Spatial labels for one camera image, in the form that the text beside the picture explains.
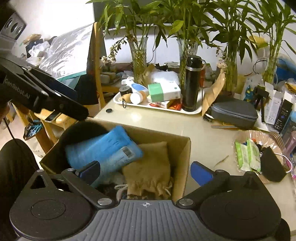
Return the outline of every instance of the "smartphone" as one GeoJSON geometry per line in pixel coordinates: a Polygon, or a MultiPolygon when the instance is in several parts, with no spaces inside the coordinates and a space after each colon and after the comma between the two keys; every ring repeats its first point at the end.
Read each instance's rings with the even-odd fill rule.
{"type": "Polygon", "coordinates": [[[53,122],[59,115],[60,115],[61,113],[60,113],[60,111],[58,111],[58,110],[54,110],[46,119],[45,119],[45,121],[46,122],[49,122],[49,123],[51,123],[51,122],[53,122]]]}

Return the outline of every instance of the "person's hand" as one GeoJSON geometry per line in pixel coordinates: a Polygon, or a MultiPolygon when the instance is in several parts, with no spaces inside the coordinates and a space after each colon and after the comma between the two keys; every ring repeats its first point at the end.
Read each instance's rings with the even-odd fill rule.
{"type": "Polygon", "coordinates": [[[0,122],[8,114],[8,112],[9,112],[9,105],[7,103],[0,104],[0,122]]]}

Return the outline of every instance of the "white wall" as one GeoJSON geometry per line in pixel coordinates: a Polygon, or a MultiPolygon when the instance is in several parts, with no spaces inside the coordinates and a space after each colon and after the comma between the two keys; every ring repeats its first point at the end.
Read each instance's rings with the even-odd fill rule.
{"type": "Polygon", "coordinates": [[[11,0],[9,3],[25,20],[27,26],[12,52],[25,53],[20,44],[31,34],[42,34],[43,39],[59,36],[94,22],[92,4],[86,0],[11,0]]]}
{"type": "MultiPolygon", "coordinates": [[[[93,9],[91,4],[85,4],[87,0],[11,0],[11,4],[16,8],[21,17],[27,22],[27,27],[18,39],[13,53],[20,56],[25,52],[24,46],[19,47],[19,44],[30,34],[40,33],[43,38],[51,38],[63,33],[69,32],[75,28],[87,25],[94,21],[93,9]]],[[[296,24],[289,26],[296,31],[296,24]]],[[[109,54],[110,47],[120,38],[124,36],[124,30],[120,32],[118,36],[106,35],[105,47],[107,55],[109,54]]],[[[296,36],[285,31],[284,39],[287,40],[291,46],[296,50],[296,36]]],[[[147,62],[152,59],[152,63],[160,63],[161,65],[167,61],[179,61],[179,50],[176,38],[170,38],[167,40],[168,47],[166,47],[165,41],[161,40],[158,48],[154,52],[154,29],[151,30],[147,43],[147,62]]],[[[282,46],[296,62],[296,56],[283,42],[282,46]]],[[[198,49],[197,55],[201,56],[205,61],[211,64],[213,69],[216,69],[216,63],[218,57],[216,57],[215,48],[198,49]]],[[[122,49],[117,54],[117,62],[125,63],[131,62],[131,53],[129,46],[122,46],[122,49]]],[[[240,74],[248,74],[252,72],[253,64],[256,61],[254,54],[253,62],[251,62],[248,54],[246,53],[242,66],[238,57],[238,72],[240,74]]]]}

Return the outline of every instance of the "black tape roll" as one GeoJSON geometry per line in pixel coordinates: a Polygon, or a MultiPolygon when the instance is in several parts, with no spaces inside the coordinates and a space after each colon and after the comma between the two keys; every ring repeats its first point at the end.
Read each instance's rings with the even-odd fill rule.
{"type": "Polygon", "coordinates": [[[129,87],[127,85],[121,86],[119,89],[119,92],[120,92],[121,96],[123,96],[125,94],[130,94],[130,93],[132,94],[133,93],[131,87],[129,87]]]}

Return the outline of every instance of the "blue packet in bag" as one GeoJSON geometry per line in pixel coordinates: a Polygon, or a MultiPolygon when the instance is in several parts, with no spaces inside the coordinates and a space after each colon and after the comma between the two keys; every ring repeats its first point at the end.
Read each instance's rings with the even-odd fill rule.
{"type": "Polygon", "coordinates": [[[68,163],[74,169],[80,169],[92,161],[100,163],[100,176],[91,184],[92,187],[101,184],[110,173],[143,156],[122,126],[113,128],[105,135],[66,146],[65,150],[68,163]]]}

